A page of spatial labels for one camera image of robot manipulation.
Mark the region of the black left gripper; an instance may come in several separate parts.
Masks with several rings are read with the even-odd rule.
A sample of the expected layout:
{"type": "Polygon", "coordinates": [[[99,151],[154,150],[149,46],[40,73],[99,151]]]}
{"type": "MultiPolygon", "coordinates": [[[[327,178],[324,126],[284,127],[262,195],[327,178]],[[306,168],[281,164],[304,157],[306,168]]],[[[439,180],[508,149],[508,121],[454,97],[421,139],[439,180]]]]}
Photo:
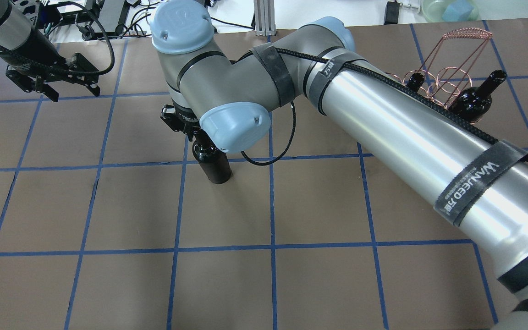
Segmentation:
{"type": "Polygon", "coordinates": [[[84,55],[75,53],[65,59],[55,51],[51,53],[28,51],[25,54],[21,54],[21,56],[31,59],[31,62],[7,53],[5,54],[5,61],[8,64],[6,77],[23,92],[44,94],[52,102],[57,102],[59,99],[58,92],[48,85],[46,81],[65,81],[84,86],[93,96],[100,96],[101,88],[97,85],[99,74],[94,73],[97,68],[84,55]],[[50,69],[44,69],[44,67],[84,73],[65,75],[55,73],[50,69]]]}

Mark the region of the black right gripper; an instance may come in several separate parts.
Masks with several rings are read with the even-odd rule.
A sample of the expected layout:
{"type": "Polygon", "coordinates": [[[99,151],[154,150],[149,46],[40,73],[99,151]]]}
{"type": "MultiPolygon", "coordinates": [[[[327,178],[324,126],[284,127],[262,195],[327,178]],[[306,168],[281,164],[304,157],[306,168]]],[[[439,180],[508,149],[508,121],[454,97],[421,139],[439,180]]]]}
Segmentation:
{"type": "Polygon", "coordinates": [[[188,107],[180,106],[178,103],[165,104],[160,118],[171,130],[185,134],[188,140],[203,138],[199,119],[188,107]]]}

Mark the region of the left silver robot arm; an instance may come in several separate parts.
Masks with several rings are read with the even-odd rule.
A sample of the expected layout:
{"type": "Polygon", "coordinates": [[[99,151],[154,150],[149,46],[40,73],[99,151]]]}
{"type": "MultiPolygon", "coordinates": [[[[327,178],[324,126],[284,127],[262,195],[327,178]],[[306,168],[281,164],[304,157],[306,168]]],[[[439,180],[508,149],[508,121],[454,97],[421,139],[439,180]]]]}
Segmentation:
{"type": "Polygon", "coordinates": [[[7,64],[5,75],[23,92],[37,92],[56,102],[59,94],[52,82],[84,86],[100,95],[99,76],[111,71],[115,53],[110,51],[107,69],[97,69],[84,55],[69,58],[59,54],[52,42],[10,0],[0,0],[0,58],[7,64]]]}

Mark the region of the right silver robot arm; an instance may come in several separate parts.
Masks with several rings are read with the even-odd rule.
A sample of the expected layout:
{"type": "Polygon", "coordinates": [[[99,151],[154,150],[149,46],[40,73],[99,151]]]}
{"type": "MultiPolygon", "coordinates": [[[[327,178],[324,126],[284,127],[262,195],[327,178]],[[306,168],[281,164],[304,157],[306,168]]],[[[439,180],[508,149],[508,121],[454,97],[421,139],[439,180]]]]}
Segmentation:
{"type": "Polygon", "coordinates": [[[472,126],[356,54],[351,32],[323,17],[232,63],[208,10],[161,3],[152,42],[176,110],[220,152],[266,136],[269,113],[303,94],[493,259],[519,299],[495,330],[528,330],[528,153],[472,126]]]}

